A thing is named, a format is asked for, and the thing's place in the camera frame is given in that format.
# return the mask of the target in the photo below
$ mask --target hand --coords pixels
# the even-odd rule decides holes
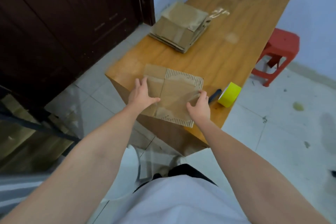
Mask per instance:
[[[207,96],[206,91],[200,90],[200,96],[197,100],[196,105],[193,107],[188,102],[187,110],[191,119],[196,122],[202,122],[202,120],[210,120],[210,107],[208,104],[209,97]]]
[[[159,102],[160,98],[151,98],[148,96],[147,77],[144,77],[141,82],[138,78],[135,79],[134,89],[131,91],[128,97],[128,105],[132,109],[141,113],[151,104]]]

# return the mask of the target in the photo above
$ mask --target yellow tape roll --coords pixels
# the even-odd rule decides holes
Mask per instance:
[[[218,99],[218,103],[225,107],[230,107],[238,97],[241,90],[241,87],[234,84],[233,82],[230,82],[226,89],[223,90],[221,96]]]

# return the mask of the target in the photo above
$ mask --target door panel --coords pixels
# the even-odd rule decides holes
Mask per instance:
[[[0,85],[44,105],[79,73],[23,0],[0,0]]]
[[[134,0],[25,0],[83,69],[139,24]]]

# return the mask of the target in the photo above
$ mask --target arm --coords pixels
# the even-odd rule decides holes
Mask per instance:
[[[119,171],[137,116],[160,100],[148,96],[146,80],[140,84],[136,79],[128,105],[83,138],[53,174],[1,224],[85,223]]]
[[[210,120],[205,91],[187,109],[251,223],[328,223],[277,169]]]

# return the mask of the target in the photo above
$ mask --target cardboard box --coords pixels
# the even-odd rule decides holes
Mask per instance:
[[[151,64],[146,65],[143,75],[148,77],[149,96],[159,97],[161,101],[141,114],[192,128],[194,122],[186,105],[197,102],[203,78]]]
[[[202,35],[210,21],[208,13],[176,2],[162,12],[149,35],[185,53]]]

